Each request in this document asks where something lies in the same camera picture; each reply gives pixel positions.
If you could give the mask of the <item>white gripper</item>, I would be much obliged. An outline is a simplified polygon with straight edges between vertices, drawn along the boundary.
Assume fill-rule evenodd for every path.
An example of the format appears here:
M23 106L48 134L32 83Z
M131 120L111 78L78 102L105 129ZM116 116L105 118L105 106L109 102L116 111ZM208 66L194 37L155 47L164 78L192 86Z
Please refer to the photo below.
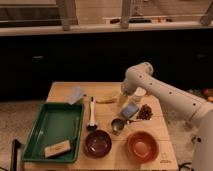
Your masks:
M118 96L117 105L119 107L123 106L126 103L128 97L132 94L133 94L132 88L129 87L128 85L122 84L121 90Z

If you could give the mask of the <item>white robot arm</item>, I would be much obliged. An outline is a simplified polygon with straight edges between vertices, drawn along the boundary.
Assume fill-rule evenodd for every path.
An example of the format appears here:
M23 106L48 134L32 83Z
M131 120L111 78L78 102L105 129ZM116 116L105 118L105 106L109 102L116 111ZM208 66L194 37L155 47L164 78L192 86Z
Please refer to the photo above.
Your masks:
M153 72L149 62L129 67L121 93L131 96L141 87L180 112L198 128L191 171L213 171L213 103L155 79Z

